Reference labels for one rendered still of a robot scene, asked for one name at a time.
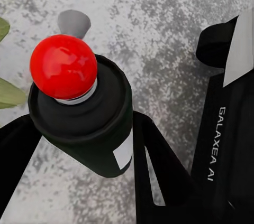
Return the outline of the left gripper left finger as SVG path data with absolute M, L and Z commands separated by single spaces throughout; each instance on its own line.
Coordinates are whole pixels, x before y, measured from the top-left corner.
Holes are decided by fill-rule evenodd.
M 0 129 L 0 218 L 41 136 L 30 113 Z

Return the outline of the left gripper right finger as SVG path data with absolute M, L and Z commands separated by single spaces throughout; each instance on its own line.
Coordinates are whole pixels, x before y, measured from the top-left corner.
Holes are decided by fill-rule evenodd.
M 153 120 L 133 111 L 137 224 L 222 224 Z M 145 146 L 166 206 L 153 202 Z

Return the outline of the insectifuge atomizer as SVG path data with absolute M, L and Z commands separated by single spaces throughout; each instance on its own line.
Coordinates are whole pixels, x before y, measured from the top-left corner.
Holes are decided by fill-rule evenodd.
M 132 161 L 132 87 L 116 63 L 82 41 L 90 29 L 83 12 L 60 12 L 57 22 L 62 34 L 42 40 L 31 55 L 30 117 L 60 150 L 115 178 Z

